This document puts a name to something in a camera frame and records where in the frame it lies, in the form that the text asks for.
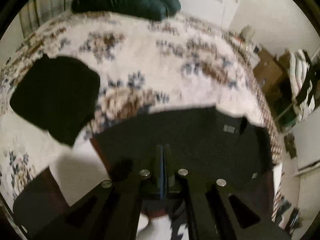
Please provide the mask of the black white knit sweater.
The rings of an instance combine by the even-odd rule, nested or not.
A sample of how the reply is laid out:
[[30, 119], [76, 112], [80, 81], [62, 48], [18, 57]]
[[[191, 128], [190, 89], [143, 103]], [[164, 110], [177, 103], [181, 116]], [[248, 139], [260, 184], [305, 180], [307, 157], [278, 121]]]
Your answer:
[[195, 216], [211, 216], [224, 205], [206, 192], [218, 179], [244, 193], [257, 210], [273, 209], [270, 137], [246, 118], [233, 118], [214, 107], [143, 114], [121, 122], [91, 139], [111, 178], [119, 178], [122, 160], [148, 168], [157, 146], [168, 146], [171, 164], [189, 171]]

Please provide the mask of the black garment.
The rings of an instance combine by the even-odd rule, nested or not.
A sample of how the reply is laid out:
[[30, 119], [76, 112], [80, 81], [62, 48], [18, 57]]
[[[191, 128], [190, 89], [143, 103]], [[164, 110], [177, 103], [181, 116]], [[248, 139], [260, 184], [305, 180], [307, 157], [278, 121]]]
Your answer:
[[10, 106], [23, 119], [73, 146], [93, 119], [100, 76], [73, 57], [36, 60], [16, 87]]

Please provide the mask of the floral bed blanket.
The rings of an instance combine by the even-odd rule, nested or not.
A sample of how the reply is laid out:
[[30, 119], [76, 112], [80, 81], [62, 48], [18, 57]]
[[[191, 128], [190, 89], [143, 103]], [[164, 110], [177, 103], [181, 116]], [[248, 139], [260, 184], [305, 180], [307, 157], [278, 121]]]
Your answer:
[[264, 126], [272, 159], [281, 148], [266, 99], [244, 51], [231, 36], [182, 14], [153, 23], [106, 12], [62, 14], [31, 34], [1, 65], [1, 195], [9, 207], [67, 147], [19, 117], [10, 98], [42, 56], [69, 56], [100, 76], [94, 119], [75, 148], [138, 113], [215, 106]]

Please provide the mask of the cardboard box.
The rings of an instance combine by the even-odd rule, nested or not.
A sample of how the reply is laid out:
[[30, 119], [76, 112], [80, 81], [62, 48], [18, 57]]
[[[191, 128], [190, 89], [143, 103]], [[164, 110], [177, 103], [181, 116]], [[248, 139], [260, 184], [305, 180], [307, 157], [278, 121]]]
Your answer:
[[264, 94], [269, 94], [276, 85], [287, 78], [285, 69], [278, 63], [266, 49], [259, 51], [259, 63], [253, 73]]

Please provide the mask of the white headboard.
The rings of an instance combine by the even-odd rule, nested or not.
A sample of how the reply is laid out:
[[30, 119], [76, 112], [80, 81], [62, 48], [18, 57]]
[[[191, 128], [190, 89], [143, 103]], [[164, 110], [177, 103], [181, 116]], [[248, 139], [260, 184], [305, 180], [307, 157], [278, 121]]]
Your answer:
[[239, 0], [179, 0], [181, 12], [228, 29], [240, 6]]

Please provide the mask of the white puffer jacket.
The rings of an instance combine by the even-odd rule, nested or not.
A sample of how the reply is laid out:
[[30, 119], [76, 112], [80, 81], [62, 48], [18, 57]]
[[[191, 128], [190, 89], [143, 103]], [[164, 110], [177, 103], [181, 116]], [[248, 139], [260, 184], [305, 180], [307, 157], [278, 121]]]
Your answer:
[[315, 109], [314, 89], [316, 86], [312, 84], [314, 74], [306, 50], [290, 52], [288, 74], [296, 122], [301, 122]]

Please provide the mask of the grey curtain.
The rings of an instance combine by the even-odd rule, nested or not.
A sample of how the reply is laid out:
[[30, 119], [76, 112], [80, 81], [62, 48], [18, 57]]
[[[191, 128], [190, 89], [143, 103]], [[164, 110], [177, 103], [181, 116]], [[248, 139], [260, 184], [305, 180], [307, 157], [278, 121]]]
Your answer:
[[71, 9], [73, 0], [29, 0], [19, 12], [23, 37], [27, 38], [49, 19]]

